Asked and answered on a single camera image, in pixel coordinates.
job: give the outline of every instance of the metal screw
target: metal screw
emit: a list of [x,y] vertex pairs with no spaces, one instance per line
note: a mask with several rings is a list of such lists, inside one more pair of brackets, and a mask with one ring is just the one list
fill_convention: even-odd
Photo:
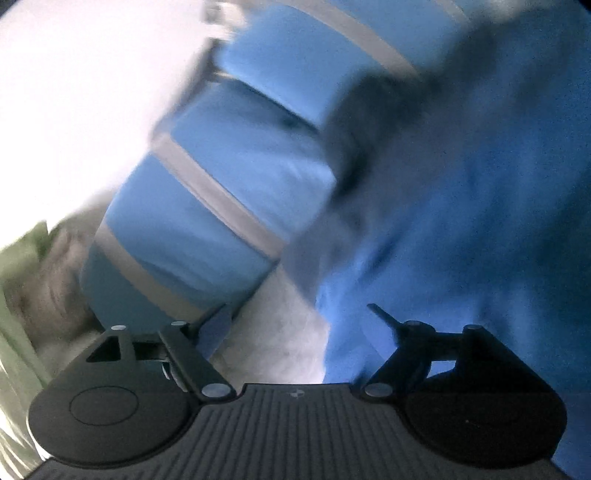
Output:
[[201,393],[209,398],[227,397],[232,389],[223,383],[210,383],[201,389]]
[[373,398],[385,398],[394,393],[394,389],[387,383],[372,383],[365,387],[365,394]]

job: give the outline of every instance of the white surface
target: white surface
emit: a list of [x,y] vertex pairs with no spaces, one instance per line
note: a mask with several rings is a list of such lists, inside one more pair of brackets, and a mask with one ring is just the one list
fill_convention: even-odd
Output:
[[204,44],[203,0],[20,0],[0,19],[0,247],[119,185]]
[[240,310],[210,362],[238,391],[245,382],[322,383],[328,334],[326,321],[279,266]]

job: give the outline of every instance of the green fabric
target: green fabric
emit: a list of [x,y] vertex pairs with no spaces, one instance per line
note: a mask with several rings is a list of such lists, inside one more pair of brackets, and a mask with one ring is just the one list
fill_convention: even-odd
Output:
[[[33,273],[49,250],[54,232],[39,223],[0,251],[0,287]],[[41,463],[27,429],[27,412],[50,375],[39,360],[21,322],[0,295],[0,477],[23,478]]]

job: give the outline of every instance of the gray tape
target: gray tape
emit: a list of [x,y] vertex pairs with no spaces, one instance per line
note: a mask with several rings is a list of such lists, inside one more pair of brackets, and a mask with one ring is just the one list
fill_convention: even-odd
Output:
[[185,322],[193,322],[203,316],[202,309],[160,284],[142,267],[119,243],[105,221],[96,232],[95,244],[129,283],[168,316]]
[[433,1],[437,5],[439,5],[445,13],[447,13],[450,17],[452,17],[459,24],[461,24],[461,25],[469,25],[470,24],[470,19],[468,18],[468,16],[464,12],[464,10],[462,10],[461,7],[458,6],[458,4],[455,3],[453,0],[433,0]]
[[220,185],[169,134],[158,136],[152,152],[162,165],[232,232],[271,260],[281,255],[285,242]]
[[392,45],[367,25],[323,0],[278,0],[339,32],[351,43],[370,55],[381,66],[397,76],[418,76],[413,65]]

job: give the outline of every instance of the white backdrop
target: white backdrop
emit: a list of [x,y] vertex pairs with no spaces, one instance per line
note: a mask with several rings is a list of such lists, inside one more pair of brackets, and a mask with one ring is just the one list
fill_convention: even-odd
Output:
[[203,0],[20,0],[0,18],[0,247],[117,186],[204,45]]

